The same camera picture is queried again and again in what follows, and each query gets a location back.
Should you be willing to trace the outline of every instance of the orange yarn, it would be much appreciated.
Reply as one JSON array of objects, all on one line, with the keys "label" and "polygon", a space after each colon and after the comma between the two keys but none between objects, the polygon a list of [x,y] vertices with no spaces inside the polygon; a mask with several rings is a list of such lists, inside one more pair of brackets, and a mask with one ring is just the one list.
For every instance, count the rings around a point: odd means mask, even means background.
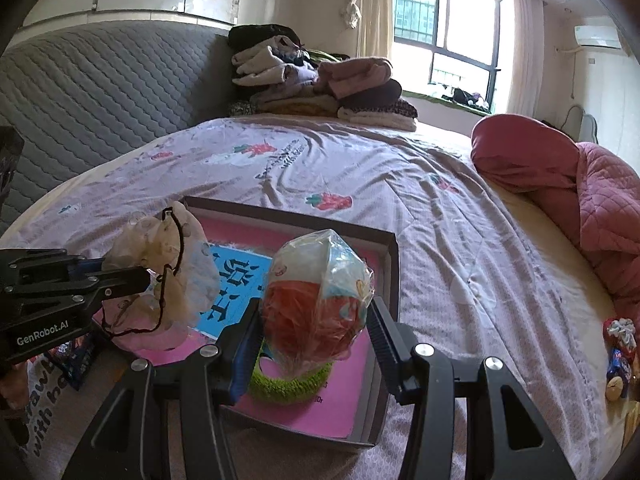
[{"label": "orange yarn", "polygon": [[322,365],[336,360],[363,328],[361,301],[347,296],[318,300],[319,283],[270,283],[262,302],[269,347],[293,363]]}]

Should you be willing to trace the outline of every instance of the window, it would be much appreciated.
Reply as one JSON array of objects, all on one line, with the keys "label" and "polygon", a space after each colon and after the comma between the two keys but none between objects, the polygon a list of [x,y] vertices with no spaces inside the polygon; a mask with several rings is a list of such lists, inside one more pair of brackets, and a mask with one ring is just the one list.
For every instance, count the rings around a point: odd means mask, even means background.
[{"label": "window", "polygon": [[394,73],[405,90],[441,83],[491,107],[502,0],[393,0]]}]

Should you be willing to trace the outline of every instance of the gray quilted headboard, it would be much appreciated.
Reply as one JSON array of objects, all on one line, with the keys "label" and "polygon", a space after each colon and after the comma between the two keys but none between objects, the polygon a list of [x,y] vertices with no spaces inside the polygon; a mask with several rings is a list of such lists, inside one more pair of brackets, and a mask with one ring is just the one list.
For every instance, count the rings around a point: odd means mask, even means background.
[{"label": "gray quilted headboard", "polygon": [[0,234],[58,184],[147,142],[226,114],[226,32],[161,21],[100,22],[0,57],[0,124],[25,144]]}]

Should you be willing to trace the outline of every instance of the plastic wrap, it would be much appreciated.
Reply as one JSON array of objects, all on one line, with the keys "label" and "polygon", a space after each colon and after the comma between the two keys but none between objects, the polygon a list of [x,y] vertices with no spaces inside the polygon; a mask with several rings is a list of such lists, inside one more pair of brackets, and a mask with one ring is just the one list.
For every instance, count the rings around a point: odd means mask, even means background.
[{"label": "plastic wrap", "polygon": [[[165,309],[157,330],[125,335],[132,349],[166,349],[180,344],[188,327],[196,326],[200,314],[209,310],[220,291],[220,274],[209,252],[207,237],[198,219],[179,202],[172,211],[182,229],[184,251],[177,273],[167,272],[164,284]],[[160,316],[161,276],[165,264],[178,264],[180,236],[174,218],[164,220],[137,216],[131,219],[104,257],[104,270],[143,266],[152,281],[142,294],[104,302],[112,333],[155,327]]]},{"label": "plastic wrap", "polygon": [[333,230],[280,248],[266,281],[264,336],[285,376],[297,377],[349,355],[366,325],[373,272]]}]

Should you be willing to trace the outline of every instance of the green knitted ring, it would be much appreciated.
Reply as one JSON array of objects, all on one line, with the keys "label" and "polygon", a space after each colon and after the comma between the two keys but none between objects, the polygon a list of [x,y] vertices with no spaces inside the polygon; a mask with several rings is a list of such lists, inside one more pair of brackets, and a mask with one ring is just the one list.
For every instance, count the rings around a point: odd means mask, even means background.
[{"label": "green knitted ring", "polygon": [[286,381],[267,377],[260,370],[260,354],[255,361],[249,381],[249,394],[258,400],[286,406],[313,399],[329,378],[333,363],[327,363],[318,371]]}]

